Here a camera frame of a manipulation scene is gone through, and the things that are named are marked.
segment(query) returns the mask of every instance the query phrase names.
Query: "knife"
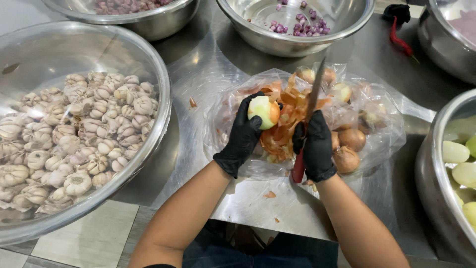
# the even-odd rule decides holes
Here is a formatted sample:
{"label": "knife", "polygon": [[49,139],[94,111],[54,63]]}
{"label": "knife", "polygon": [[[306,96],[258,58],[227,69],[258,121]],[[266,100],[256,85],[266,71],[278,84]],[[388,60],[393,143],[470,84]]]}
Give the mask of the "knife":
{"label": "knife", "polygon": [[[319,65],[319,69],[316,72],[314,83],[312,84],[311,94],[309,94],[309,97],[307,99],[308,103],[307,103],[307,114],[306,114],[306,127],[316,108],[317,99],[319,96],[319,88],[321,86],[321,83],[324,77],[324,69],[325,69],[324,64],[326,62],[326,56],[327,54],[324,56],[324,58],[321,61],[321,64]],[[304,170],[305,170],[304,160],[302,159],[302,148],[301,148],[301,151],[299,152],[299,154],[296,155],[294,167],[293,167],[293,170],[291,171],[291,177],[295,183],[302,182],[302,178],[304,176]]]}

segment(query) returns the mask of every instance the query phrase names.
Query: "metal bowl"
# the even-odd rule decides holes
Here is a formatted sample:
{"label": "metal bowl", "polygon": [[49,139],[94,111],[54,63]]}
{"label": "metal bowl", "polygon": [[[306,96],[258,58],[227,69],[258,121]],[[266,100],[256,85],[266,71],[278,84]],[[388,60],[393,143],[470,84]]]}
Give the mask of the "metal bowl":
{"label": "metal bowl", "polygon": [[166,38],[189,23],[200,0],[175,0],[160,8],[124,15],[97,15],[94,0],[42,0],[68,19],[92,24],[120,24],[148,41]]}
{"label": "metal bowl", "polygon": [[[325,49],[360,30],[375,9],[375,0],[308,0],[305,9],[300,8],[301,1],[289,0],[280,11],[276,11],[278,0],[217,0],[217,3],[248,44],[280,57],[302,57]],[[298,22],[297,14],[302,13],[312,21],[309,9],[316,10],[326,20],[331,29],[329,35],[298,37],[268,31],[275,20],[289,28],[288,34],[292,33]]]}
{"label": "metal bowl", "polygon": [[427,0],[420,16],[418,38],[427,55],[447,73],[476,84],[476,44],[450,22],[461,10],[476,10],[474,0]]}
{"label": "metal bowl", "polygon": [[464,143],[476,133],[475,107],[476,89],[460,94],[443,107],[420,147],[415,167],[416,185],[426,213],[440,235],[471,266],[476,266],[476,233],[466,220],[454,190],[473,193],[476,190],[464,186],[460,189],[448,176],[447,168],[451,166],[443,162],[442,146],[445,140]]}
{"label": "metal bowl", "polygon": [[170,80],[157,51],[135,33],[117,26],[60,21],[24,28],[0,37],[0,114],[12,112],[10,103],[29,92],[63,87],[70,73],[119,72],[135,74],[155,85],[159,108],[144,145],[114,180],[85,200],[50,216],[34,211],[0,209],[0,246],[20,243],[63,227],[101,205],[131,180],[157,148],[169,123]]}

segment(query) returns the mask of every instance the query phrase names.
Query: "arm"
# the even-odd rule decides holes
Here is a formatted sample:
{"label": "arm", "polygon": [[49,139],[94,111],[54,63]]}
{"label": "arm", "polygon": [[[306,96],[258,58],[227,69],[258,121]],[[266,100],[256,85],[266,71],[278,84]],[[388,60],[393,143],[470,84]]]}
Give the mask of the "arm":
{"label": "arm", "polygon": [[353,268],[410,267],[387,227],[339,176],[316,186],[342,252]]}
{"label": "arm", "polygon": [[[299,152],[302,139],[297,126],[293,149]],[[385,225],[357,197],[338,175],[332,163],[331,133],[320,110],[307,128],[303,148],[306,175],[317,190],[339,240],[344,256],[353,268],[409,268],[407,259]]]}
{"label": "arm", "polygon": [[249,102],[263,92],[244,99],[237,112],[227,146],[213,161],[175,192],[155,213],[130,257],[129,268],[154,264],[182,267],[185,248],[207,222],[230,178],[253,152],[261,135],[262,120],[248,120]]}

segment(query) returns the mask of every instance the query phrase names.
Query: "person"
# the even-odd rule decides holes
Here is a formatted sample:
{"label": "person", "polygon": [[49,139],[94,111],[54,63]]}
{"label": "person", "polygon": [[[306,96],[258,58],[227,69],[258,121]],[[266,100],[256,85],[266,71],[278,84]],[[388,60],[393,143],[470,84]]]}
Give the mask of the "person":
{"label": "person", "polygon": [[[260,95],[264,94],[258,92],[241,102],[225,148],[215,154],[213,161],[159,208],[137,243],[130,258],[129,268],[181,268],[182,265],[210,268],[319,267],[316,262],[326,264],[321,267],[337,267],[337,247],[333,248],[335,254],[332,264],[325,260],[325,256],[332,255],[325,247],[313,248],[308,244],[291,246],[299,248],[301,252],[323,250],[326,254],[321,255],[320,259],[314,258],[312,263],[302,256],[288,258],[289,253],[287,256],[268,254],[253,258],[241,252],[239,254],[242,256],[239,256],[235,249],[226,245],[205,245],[213,242],[212,239],[205,239],[207,242],[194,242],[196,237],[203,238],[202,232],[206,231],[203,227],[230,179],[237,178],[238,169],[258,143],[262,120],[259,116],[248,120],[247,111],[249,102]],[[293,149],[299,151],[302,146],[300,137],[295,135],[293,143]],[[345,258],[353,268],[409,268],[402,250],[389,230],[336,174],[331,156],[331,133],[322,112],[317,110],[308,123],[307,139],[303,148],[306,175],[316,183],[320,200]],[[274,246],[280,234],[268,247]],[[191,247],[201,250],[198,254],[187,255],[187,250]]]}

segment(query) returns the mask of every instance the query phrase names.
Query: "black nitrile glove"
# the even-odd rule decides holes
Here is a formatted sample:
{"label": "black nitrile glove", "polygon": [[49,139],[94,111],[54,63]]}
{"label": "black nitrile glove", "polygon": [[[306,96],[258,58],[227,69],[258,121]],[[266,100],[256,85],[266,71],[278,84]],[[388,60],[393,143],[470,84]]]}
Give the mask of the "black nitrile glove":
{"label": "black nitrile glove", "polygon": [[219,153],[213,155],[213,159],[223,170],[233,176],[238,177],[238,169],[248,159],[258,143],[261,136],[259,127],[263,120],[255,115],[248,120],[248,106],[252,99],[264,96],[263,92],[258,92],[248,96],[241,101],[238,113],[231,127],[230,139],[227,146]]}
{"label": "black nitrile glove", "polygon": [[[304,125],[298,123],[293,134],[293,150],[296,154],[302,148],[304,134]],[[331,133],[321,110],[314,112],[307,126],[303,160],[306,176],[314,182],[327,180],[337,172],[332,163]]]}

